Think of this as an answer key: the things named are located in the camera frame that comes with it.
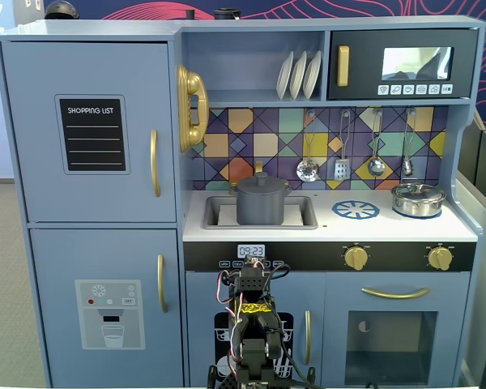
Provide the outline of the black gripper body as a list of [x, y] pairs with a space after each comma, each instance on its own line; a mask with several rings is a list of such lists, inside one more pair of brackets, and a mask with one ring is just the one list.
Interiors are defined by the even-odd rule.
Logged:
[[250, 279], [262, 279], [265, 277], [265, 269], [260, 262], [247, 263], [241, 269], [241, 276]]

